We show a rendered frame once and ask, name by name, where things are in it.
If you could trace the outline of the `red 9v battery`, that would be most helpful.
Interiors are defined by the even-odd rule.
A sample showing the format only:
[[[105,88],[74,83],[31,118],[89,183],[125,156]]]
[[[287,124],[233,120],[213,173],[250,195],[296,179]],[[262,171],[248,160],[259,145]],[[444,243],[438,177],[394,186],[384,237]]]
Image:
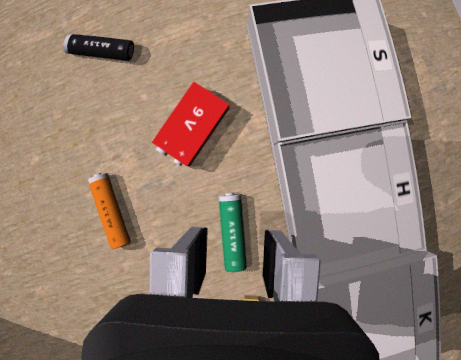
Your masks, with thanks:
[[[228,110],[228,103],[193,82],[152,143],[190,167]]]

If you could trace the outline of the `white open cardboard bins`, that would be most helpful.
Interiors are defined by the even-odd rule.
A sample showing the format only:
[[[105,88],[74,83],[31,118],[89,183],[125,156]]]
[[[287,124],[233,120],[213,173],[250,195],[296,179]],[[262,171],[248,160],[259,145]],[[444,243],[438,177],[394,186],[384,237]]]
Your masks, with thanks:
[[[344,308],[380,360],[441,360],[437,255],[381,0],[252,4],[247,32],[288,238],[321,260],[317,302]]]

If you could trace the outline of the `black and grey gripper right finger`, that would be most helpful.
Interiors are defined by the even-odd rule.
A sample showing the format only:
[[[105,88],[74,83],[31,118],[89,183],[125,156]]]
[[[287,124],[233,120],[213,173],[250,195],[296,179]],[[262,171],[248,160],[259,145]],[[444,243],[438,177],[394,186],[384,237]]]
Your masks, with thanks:
[[[282,231],[265,230],[262,276],[268,298],[317,302],[320,264],[315,254],[300,254]]]

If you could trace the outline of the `black aa battery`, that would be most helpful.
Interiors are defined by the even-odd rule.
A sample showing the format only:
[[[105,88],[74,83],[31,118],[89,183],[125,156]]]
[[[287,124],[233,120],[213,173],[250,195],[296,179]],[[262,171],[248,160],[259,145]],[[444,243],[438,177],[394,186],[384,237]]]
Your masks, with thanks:
[[[134,42],[125,39],[68,34],[64,41],[64,51],[67,54],[129,61],[133,56]]]

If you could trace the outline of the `green aa battery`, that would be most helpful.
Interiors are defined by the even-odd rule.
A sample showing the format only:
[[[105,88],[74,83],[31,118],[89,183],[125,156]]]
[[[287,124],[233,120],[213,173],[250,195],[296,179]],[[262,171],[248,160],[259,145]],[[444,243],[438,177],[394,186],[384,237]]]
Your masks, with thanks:
[[[241,195],[219,196],[224,266],[227,272],[247,268]]]

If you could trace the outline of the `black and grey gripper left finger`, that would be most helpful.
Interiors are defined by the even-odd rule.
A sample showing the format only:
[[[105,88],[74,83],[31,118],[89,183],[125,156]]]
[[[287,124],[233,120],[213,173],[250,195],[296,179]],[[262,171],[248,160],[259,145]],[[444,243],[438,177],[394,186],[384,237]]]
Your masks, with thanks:
[[[206,227],[191,227],[171,248],[155,248],[150,253],[151,295],[199,295],[206,274],[207,231]]]

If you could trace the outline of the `yellow hex nut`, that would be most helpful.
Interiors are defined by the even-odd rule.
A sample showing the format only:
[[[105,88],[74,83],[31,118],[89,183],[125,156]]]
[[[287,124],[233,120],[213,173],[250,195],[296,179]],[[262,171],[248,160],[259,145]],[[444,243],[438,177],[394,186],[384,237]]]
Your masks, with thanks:
[[[244,295],[241,300],[246,301],[260,301],[258,296]]]

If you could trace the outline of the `orange aa battery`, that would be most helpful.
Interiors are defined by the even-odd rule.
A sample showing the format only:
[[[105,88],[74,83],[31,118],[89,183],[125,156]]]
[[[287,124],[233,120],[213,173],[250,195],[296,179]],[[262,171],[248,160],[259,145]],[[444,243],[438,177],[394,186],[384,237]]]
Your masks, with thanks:
[[[88,179],[95,204],[111,249],[129,244],[126,229],[108,173]]]

